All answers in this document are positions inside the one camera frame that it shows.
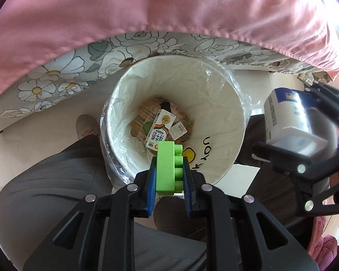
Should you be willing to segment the white trash bin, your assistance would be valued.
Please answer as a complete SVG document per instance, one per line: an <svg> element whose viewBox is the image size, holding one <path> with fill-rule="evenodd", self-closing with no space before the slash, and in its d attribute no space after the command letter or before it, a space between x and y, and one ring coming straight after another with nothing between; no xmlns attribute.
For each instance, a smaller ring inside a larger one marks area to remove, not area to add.
<svg viewBox="0 0 339 271"><path fill-rule="evenodd" d="M252 110L229 68L209 59L157 56L130 67L100 119L102 151L117 188L150 167L160 141L180 144L191 169L217 183L230 170Z"/></svg>

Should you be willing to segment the pink quilted slipper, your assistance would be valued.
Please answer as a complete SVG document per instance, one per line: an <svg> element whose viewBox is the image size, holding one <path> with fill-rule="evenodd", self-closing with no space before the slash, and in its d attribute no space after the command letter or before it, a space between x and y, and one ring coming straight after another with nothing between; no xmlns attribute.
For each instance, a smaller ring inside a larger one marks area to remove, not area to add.
<svg viewBox="0 0 339 271"><path fill-rule="evenodd" d="M337 240L331 235L323 236L326 218L315 217L311 240L307 252L317 263L319 271L324 271L337 256Z"/></svg>

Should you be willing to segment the pink floral bed cover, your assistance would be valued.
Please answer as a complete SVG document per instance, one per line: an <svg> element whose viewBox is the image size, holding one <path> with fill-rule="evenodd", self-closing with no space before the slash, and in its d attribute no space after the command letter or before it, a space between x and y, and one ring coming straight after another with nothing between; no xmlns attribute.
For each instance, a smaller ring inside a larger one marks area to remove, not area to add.
<svg viewBox="0 0 339 271"><path fill-rule="evenodd" d="M0 0L0 95L31 70L112 35L156 30L251 43L339 73L318 0Z"/></svg>

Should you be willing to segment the grey floral bed skirt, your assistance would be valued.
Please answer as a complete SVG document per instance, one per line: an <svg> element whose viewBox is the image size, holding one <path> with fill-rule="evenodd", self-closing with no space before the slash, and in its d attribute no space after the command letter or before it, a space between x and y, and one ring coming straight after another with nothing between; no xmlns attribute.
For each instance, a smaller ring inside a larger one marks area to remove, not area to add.
<svg viewBox="0 0 339 271"><path fill-rule="evenodd" d="M211 59L232 69L279 72L303 83L331 81L321 69L248 42L200 34L126 33L69 51L25 72L0 96L0 132L20 117L44 111L115 72L162 55Z"/></svg>

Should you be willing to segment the white blue bottle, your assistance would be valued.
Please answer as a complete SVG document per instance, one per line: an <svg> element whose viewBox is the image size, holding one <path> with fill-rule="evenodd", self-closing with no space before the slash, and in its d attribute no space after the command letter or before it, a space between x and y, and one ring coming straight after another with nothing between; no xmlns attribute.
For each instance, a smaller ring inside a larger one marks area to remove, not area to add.
<svg viewBox="0 0 339 271"><path fill-rule="evenodd" d="M299 92L279 87L264 102L266 143L311 157L328 142L312 132Z"/></svg>

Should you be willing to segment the green toy brick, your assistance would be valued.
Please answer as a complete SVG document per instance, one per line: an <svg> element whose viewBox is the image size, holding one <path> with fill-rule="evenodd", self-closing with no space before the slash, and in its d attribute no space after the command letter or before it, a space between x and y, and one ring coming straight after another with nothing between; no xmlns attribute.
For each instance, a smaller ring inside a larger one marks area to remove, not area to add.
<svg viewBox="0 0 339 271"><path fill-rule="evenodd" d="M173 141L158 142L156 192L172 196L184 190L182 145Z"/></svg>

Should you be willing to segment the small white paper box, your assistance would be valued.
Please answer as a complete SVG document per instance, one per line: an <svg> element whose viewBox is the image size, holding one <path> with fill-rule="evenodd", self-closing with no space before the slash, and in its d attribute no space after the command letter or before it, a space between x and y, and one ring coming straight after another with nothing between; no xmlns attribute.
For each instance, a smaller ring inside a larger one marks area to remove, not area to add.
<svg viewBox="0 0 339 271"><path fill-rule="evenodd" d="M187 129L182 122L177 122L170 128L169 133L171 138L175 141L184 136L187 133Z"/></svg>

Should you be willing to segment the white milk carton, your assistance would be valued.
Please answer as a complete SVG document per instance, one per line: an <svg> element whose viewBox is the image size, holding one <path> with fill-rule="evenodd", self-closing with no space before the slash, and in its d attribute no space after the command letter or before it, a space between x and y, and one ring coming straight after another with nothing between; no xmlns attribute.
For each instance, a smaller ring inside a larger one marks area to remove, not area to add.
<svg viewBox="0 0 339 271"><path fill-rule="evenodd" d="M160 109L152 123L149 133L147 134L144 143L145 147L150 150L157 151L158 143L166 140L175 119L175 115L164 109Z"/></svg>

